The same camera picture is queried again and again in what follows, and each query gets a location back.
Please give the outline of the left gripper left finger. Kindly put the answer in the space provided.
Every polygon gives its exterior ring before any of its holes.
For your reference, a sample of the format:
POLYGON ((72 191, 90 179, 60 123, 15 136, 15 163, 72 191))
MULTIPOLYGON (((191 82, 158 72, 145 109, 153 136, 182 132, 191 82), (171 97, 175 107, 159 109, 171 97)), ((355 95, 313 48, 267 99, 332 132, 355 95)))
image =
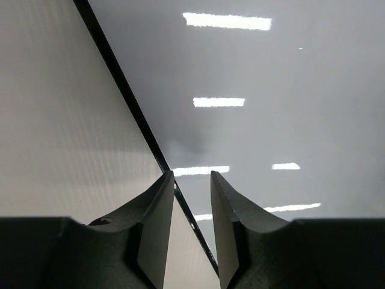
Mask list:
POLYGON ((174 202, 174 174, 165 172, 145 192, 88 226, 128 233, 123 264, 147 288, 163 288, 174 202))

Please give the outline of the white whiteboard black rim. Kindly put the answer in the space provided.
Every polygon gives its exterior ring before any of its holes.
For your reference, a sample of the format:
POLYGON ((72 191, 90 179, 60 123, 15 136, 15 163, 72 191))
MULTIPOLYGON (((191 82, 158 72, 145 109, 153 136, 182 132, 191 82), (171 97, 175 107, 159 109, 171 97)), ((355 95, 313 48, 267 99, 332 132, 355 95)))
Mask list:
POLYGON ((383 1, 89 4, 213 263, 213 170, 286 220, 384 216, 383 1))

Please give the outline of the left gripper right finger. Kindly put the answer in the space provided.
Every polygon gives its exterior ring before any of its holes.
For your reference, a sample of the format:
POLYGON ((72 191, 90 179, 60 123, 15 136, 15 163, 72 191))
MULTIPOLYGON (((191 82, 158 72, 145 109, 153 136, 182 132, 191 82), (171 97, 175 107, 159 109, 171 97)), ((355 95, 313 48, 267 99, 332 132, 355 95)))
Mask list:
POLYGON ((219 172, 211 172, 211 208, 221 288, 234 288, 251 265, 249 232, 267 234, 288 224, 235 190, 219 172))

